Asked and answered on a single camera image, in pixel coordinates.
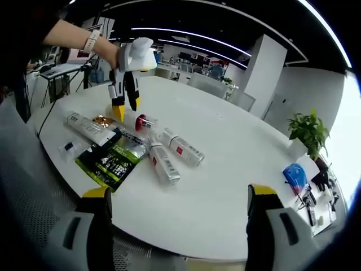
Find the plant pot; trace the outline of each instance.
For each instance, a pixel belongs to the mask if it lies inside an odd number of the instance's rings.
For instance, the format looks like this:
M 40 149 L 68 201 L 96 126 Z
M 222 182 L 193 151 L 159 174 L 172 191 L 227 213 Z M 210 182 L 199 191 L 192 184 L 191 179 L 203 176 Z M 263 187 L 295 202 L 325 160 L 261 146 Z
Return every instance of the plant pot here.
M 308 151 L 307 147 L 299 140 L 295 138 L 292 140 L 291 145 L 288 148 L 289 155 L 296 161 L 298 158 L 301 158 Z

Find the white watch strap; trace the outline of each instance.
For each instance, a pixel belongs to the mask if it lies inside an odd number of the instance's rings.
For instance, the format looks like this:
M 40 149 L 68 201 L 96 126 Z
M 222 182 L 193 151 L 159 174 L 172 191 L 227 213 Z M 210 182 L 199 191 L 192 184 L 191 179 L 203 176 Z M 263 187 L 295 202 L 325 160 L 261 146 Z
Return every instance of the white watch strap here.
M 85 43 L 85 46 L 84 46 L 84 49 L 83 51 L 85 53 L 91 53 L 95 43 L 96 43 L 96 40 L 98 39 L 100 35 L 100 31 L 99 30 L 94 30 L 92 32 L 92 34 L 90 35 L 90 37 L 86 40 L 86 43 Z

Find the ceiling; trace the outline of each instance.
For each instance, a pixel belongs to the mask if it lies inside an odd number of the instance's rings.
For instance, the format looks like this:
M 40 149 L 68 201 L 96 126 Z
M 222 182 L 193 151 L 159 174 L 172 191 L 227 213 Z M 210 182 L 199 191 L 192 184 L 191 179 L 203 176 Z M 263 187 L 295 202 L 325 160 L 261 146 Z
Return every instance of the ceiling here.
M 128 41 L 130 37 L 144 36 L 152 38 L 157 43 L 161 43 L 157 41 L 158 39 L 176 41 L 172 38 L 175 35 L 173 32 L 131 30 L 131 28 L 137 27 L 167 28 L 211 37 L 250 53 L 252 53 L 255 41 L 261 35 L 267 34 L 288 50 L 286 63 L 305 60 L 290 43 L 293 43 L 308 59 L 307 63 L 290 64 L 290 66 L 321 68 L 341 73 L 345 71 L 347 67 L 345 60 L 329 34 L 313 14 L 298 1 L 224 1 L 225 5 L 222 1 L 210 1 L 218 4 L 218 6 L 214 6 L 201 1 L 151 0 L 138 1 L 106 10 L 129 1 L 77 0 L 69 6 L 67 18 L 73 21 L 83 21 L 97 16 L 100 11 L 103 11 L 101 16 L 116 19 L 113 28 L 115 31 L 112 32 L 111 38 L 120 38 L 121 41 Z M 344 20 L 345 18 L 342 16 L 342 7 L 328 3 L 325 5 L 322 1 L 309 2 L 329 22 L 341 41 L 351 42 L 343 30 L 343 23 L 347 20 Z M 268 27 L 229 10 L 225 8 L 226 6 L 253 16 Z M 275 29 L 289 41 L 285 41 L 269 28 Z M 190 35 L 178 33 L 176 36 L 189 36 L 191 45 L 220 53 L 231 59 L 237 59 L 237 61 L 244 59 L 242 63 L 247 64 L 247 58 L 244 55 L 228 46 Z

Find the red logo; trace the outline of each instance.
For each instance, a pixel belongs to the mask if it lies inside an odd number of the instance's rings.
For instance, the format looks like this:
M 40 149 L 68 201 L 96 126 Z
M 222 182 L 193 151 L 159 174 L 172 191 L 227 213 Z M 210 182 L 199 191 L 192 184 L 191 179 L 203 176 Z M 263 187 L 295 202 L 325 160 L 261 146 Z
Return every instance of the red logo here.
M 183 150 L 182 150 L 180 147 L 178 147 L 178 148 L 177 148 L 177 153 L 179 153 L 180 155 L 182 155 Z

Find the robotic arm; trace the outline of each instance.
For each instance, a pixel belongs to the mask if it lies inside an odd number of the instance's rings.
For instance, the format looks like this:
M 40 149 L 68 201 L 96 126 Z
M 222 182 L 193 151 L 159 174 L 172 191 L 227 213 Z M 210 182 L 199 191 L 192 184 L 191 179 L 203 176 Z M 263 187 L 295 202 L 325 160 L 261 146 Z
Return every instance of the robotic arm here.
M 112 99 L 112 110 L 116 118 L 123 120 L 125 113 L 125 90 L 130 107 L 136 111 L 140 105 L 139 72 L 149 71 L 157 67 L 149 38 L 137 38 L 131 44 L 121 47 L 118 54 L 119 68 L 111 71 L 112 83 L 109 95 Z

